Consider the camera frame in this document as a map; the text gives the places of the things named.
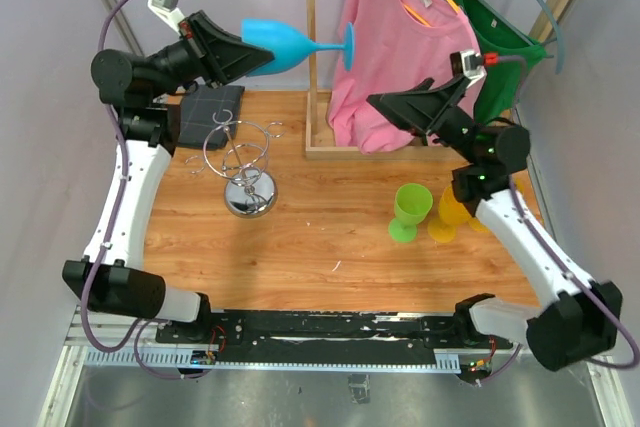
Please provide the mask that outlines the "blue wine glass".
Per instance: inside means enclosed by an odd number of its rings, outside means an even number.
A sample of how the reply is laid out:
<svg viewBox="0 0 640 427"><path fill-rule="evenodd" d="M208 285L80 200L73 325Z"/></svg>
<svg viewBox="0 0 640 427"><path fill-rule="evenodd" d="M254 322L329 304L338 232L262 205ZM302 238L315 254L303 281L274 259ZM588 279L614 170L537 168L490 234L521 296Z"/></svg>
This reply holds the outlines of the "blue wine glass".
<svg viewBox="0 0 640 427"><path fill-rule="evenodd" d="M274 55L273 60L251 72L249 77L280 74L293 69L312 53L332 50L343 52L344 69L350 71L355 57L355 32L351 22L346 24L342 44L317 43L284 22L262 19L243 20L241 38Z"/></svg>

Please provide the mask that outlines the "green wine glass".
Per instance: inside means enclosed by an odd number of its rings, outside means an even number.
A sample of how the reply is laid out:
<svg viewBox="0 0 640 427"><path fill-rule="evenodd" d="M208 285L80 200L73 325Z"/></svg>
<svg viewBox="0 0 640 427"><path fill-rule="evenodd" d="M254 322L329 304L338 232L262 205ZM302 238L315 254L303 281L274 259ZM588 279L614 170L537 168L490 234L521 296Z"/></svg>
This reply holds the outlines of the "green wine glass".
<svg viewBox="0 0 640 427"><path fill-rule="evenodd" d="M391 238L401 243L413 241L417 226L426 219L433 202L432 193L421 184L407 183L399 187L394 198L394 218L388 225Z"/></svg>

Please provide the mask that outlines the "orange wine glass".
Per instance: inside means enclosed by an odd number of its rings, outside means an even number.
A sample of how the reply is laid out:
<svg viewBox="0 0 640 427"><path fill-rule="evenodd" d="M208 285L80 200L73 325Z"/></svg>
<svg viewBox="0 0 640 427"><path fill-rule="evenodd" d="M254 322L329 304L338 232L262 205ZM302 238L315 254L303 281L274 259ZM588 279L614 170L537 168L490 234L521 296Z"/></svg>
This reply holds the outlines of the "orange wine glass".
<svg viewBox="0 0 640 427"><path fill-rule="evenodd" d="M457 229L471 219L466 207L458 202L451 185L447 186L438 202L437 215L427 224L429 236L438 243L454 240Z"/></svg>
<svg viewBox="0 0 640 427"><path fill-rule="evenodd" d="M518 191L522 191L523 188L525 187L525 184L520 179L515 179L514 182L515 182L516 189ZM469 219L468 226L475 232L479 232L479 233L489 232L489 229L475 217Z"/></svg>

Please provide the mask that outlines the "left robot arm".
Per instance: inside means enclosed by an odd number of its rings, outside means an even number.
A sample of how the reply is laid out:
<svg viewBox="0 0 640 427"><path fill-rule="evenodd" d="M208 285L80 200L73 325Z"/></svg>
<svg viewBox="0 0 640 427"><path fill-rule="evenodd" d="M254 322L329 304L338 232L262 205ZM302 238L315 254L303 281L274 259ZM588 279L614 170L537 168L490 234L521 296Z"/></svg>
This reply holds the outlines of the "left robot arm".
<svg viewBox="0 0 640 427"><path fill-rule="evenodd" d="M175 153L180 110L160 97L202 79L229 84L274 60L196 12L177 24L179 39L142 57L99 49L91 76L117 140L112 183L99 224L79 260L65 262L62 278L80 300L90 343L107 351L90 330L91 312L142 320L164 320L190 341L207 340L214 318L206 295L172 288L143 267L144 239L160 181Z"/></svg>

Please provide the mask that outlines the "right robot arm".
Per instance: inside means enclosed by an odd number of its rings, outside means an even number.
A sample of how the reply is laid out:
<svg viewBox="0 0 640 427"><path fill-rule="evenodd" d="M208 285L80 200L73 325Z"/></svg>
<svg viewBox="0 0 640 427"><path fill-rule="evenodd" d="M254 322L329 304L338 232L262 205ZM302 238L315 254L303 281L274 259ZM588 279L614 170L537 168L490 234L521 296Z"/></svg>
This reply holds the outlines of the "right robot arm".
<svg viewBox="0 0 640 427"><path fill-rule="evenodd" d="M492 294L461 301L454 337L466 347L487 336L518 343L550 371L590 360L612 349L623 331L622 294L572 261L526 207L511 176L527 166L529 131L506 119L475 122L458 105L469 83L458 75L435 87L427 78L407 91L367 99L395 127L416 137L435 135L466 160L452 172L455 199L501 242L538 298L533 309Z"/></svg>

